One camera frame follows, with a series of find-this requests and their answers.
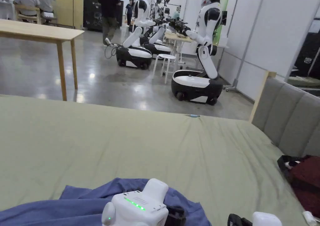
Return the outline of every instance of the gray headboard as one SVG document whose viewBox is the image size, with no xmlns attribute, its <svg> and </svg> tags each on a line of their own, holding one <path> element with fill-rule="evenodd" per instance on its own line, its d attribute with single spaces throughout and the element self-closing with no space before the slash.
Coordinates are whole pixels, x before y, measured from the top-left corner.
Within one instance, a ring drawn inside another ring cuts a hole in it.
<svg viewBox="0 0 320 226">
<path fill-rule="evenodd" d="M 285 155 L 320 156 L 320 98 L 316 96 L 266 78 L 252 123 Z"/>
</svg>

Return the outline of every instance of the man in black shirt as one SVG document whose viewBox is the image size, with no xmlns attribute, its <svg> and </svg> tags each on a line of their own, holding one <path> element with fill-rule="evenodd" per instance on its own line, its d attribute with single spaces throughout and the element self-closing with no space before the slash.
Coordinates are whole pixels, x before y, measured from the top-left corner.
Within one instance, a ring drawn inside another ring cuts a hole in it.
<svg viewBox="0 0 320 226">
<path fill-rule="evenodd" d="M 98 0 L 98 2 L 101 3 L 102 9 L 103 44 L 108 46 L 117 28 L 116 8 L 121 2 L 120 0 Z"/>
</svg>

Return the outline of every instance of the green led light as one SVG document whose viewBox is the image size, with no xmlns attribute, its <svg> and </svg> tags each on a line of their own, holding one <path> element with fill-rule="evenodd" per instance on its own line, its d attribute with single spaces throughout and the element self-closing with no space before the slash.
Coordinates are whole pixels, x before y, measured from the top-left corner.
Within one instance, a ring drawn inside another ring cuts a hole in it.
<svg viewBox="0 0 320 226">
<path fill-rule="evenodd" d="M 130 199 L 124 197 L 125 200 L 131 202 L 132 204 L 134 204 L 136 207 L 138 207 L 139 209 L 146 211 L 146 209 L 144 207 L 141 207 L 139 204 L 136 204 L 135 202 L 131 201 Z"/>
</svg>

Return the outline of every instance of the green bedsheet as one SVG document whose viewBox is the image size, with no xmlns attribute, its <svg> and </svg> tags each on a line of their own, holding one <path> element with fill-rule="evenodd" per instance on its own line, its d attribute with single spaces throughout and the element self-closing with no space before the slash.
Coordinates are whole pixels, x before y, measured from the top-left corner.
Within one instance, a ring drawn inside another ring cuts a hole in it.
<svg viewBox="0 0 320 226">
<path fill-rule="evenodd" d="M 306 225 L 281 151 L 249 122 L 13 96 L 0 108 L 0 210 L 57 199 L 67 184 L 156 177 L 200 202 L 214 226 L 255 211 Z"/>
</svg>

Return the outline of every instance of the red bag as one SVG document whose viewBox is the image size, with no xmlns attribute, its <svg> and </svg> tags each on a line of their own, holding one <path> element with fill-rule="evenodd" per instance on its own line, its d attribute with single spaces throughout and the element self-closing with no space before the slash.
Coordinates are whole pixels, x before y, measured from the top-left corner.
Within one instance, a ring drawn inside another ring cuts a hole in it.
<svg viewBox="0 0 320 226">
<path fill-rule="evenodd" d="M 290 161 L 299 163 L 289 169 L 286 163 Z M 278 165 L 304 209 L 320 218 L 320 157 L 282 156 Z"/>
</svg>

